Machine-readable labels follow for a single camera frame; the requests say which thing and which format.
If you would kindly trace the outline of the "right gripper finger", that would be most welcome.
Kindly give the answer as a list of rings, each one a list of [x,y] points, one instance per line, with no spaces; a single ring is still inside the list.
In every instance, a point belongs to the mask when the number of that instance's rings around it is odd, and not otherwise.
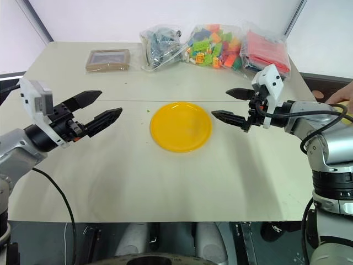
[[[214,110],[211,114],[218,120],[241,128],[244,132],[248,132],[246,127],[247,120],[243,116],[235,115],[232,112],[228,112],[225,110]]]
[[[239,100],[251,100],[255,94],[252,89],[232,88],[226,91],[226,94]]]

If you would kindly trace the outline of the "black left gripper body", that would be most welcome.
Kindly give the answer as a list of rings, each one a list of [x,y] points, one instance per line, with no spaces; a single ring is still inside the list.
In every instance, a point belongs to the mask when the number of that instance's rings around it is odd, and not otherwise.
[[[50,126],[65,142],[76,142],[87,135],[84,124],[74,121],[73,112],[87,107],[89,103],[66,100],[53,108]]]

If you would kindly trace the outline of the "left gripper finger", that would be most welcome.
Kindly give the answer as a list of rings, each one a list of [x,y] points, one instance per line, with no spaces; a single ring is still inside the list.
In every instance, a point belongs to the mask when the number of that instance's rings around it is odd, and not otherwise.
[[[102,94],[99,90],[83,91],[70,99],[64,101],[64,105],[70,112],[75,112],[78,109],[83,109],[97,100]]]
[[[117,121],[122,113],[122,108],[110,109],[94,117],[92,121],[84,125],[85,135],[93,137]]]

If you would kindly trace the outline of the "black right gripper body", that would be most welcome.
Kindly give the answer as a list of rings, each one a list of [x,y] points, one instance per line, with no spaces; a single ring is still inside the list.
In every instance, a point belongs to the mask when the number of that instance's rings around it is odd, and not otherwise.
[[[266,97],[269,95],[269,92],[265,85],[256,85],[258,90],[253,92],[247,92],[247,100],[249,100],[249,110],[248,118],[243,126],[243,131],[248,133],[252,125],[260,126],[263,125],[264,116],[260,114],[257,110],[256,105],[259,105],[259,109],[265,111],[268,109],[266,104],[268,103]]]

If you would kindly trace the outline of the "person's bare hand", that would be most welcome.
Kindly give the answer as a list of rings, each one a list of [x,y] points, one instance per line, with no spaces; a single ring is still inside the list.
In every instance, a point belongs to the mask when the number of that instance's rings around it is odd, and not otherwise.
[[[341,88],[326,101],[327,104],[335,104],[340,102],[348,101],[348,112],[352,114],[353,112],[353,83],[350,82],[345,87]]]

